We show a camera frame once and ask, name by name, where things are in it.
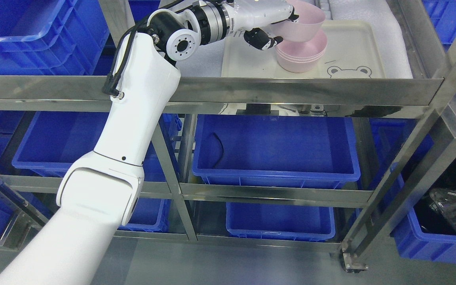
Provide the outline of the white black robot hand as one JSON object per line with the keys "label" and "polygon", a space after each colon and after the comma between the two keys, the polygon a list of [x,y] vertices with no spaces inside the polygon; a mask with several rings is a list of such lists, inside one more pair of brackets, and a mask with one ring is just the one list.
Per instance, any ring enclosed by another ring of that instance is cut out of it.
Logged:
{"label": "white black robot hand", "polygon": [[228,13],[227,34],[241,33],[246,43],[261,51],[283,41],[282,36],[269,36],[264,27],[299,18],[295,7],[285,0],[224,0],[221,5]]}

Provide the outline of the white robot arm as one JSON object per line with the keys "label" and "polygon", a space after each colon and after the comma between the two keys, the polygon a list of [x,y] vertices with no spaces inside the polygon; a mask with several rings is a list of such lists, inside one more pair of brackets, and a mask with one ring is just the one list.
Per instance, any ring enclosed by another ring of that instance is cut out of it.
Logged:
{"label": "white robot arm", "polygon": [[158,9],[120,39],[103,92],[112,107],[93,151],[68,169],[58,211],[0,273],[0,285],[88,285],[115,231],[126,225],[144,183],[143,161],[187,59],[213,25],[225,31],[226,3],[181,13]]}

